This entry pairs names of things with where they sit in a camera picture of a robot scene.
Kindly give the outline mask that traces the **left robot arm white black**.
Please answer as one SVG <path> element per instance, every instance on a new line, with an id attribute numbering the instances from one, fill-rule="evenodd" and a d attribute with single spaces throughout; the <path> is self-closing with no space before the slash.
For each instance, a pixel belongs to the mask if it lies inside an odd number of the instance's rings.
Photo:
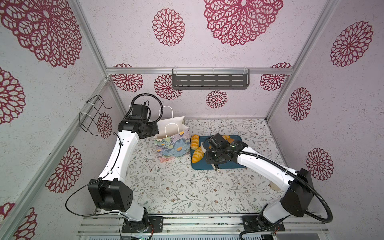
<path id="1" fill-rule="evenodd" d="M 97 179 L 87 186 L 96 208 L 120 215 L 138 232 L 149 228 L 148 210 L 134 201 L 133 190 L 126 184 L 126 175 L 133 152 L 140 139 L 159 133 L 155 122 L 123 120 L 119 123 L 115 147 Z"/>

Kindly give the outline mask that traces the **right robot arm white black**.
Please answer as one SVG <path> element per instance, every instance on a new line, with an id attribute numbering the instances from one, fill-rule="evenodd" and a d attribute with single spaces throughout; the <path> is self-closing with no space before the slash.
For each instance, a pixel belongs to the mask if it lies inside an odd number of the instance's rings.
<path id="1" fill-rule="evenodd" d="M 257 153 L 241 141 L 229 143 L 227 140 L 217 144 L 208 140 L 202 144 L 208 163 L 215 167 L 219 164 L 234 162 L 247 167 L 270 180 L 282 192 L 281 199 L 266 205 L 260 213 L 263 224 L 275 224 L 288 216 L 303 217 L 314 197 L 311 174 L 301 169 L 286 168 Z"/>

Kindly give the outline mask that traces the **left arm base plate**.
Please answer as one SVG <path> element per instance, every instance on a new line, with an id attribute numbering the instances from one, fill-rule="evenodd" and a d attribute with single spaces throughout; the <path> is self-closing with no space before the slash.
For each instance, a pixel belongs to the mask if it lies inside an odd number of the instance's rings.
<path id="1" fill-rule="evenodd" d="M 124 220 L 123 233 L 161 233 L 163 231 L 164 217 L 149 216 L 145 217 L 141 222 Z"/>

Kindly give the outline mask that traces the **floral paper gift bag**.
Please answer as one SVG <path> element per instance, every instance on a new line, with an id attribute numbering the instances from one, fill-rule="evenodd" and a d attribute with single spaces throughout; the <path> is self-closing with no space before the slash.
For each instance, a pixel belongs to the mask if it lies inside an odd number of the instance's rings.
<path id="1" fill-rule="evenodd" d="M 171 118 L 160 119 L 157 122 L 159 133 L 154 136 L 156 154 L 161 163 L 180 158 L 190 151 L 190 130 L 185 125 L 185 117 L 175 117 L 170 106 Z"/>

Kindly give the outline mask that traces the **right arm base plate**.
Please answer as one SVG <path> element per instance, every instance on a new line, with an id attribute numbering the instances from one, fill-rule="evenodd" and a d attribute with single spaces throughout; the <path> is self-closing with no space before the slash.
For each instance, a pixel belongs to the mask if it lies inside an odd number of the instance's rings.
<path id="1" fill-rule="evenodd" d="M 272 224 L 263 217 L 258 215 L 246 215 L 242 216 L 242 222 L 244 226 L 244 231 L 260 231 L 261 229 L 267 228 L 267 232 L 283 232 L 285 231 L 285 226 L 283 222 L 278 222 L 277 224 Z"/>

